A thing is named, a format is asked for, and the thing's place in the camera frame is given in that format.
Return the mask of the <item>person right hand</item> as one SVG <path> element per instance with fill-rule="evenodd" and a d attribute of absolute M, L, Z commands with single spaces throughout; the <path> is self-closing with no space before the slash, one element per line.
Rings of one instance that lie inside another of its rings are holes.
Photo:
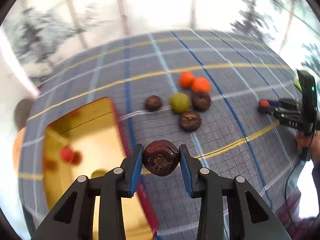
<path fill-rule="evenodd" d="M 315 135 L 304 136 L 302 133 L 297 132 L 296 134 L 297 150 L 301 148 L 308 147 L 311 151 L 311 159 L 314 163 L 319 163 L 320 161 L 320 133 L 315 132 Z"/>

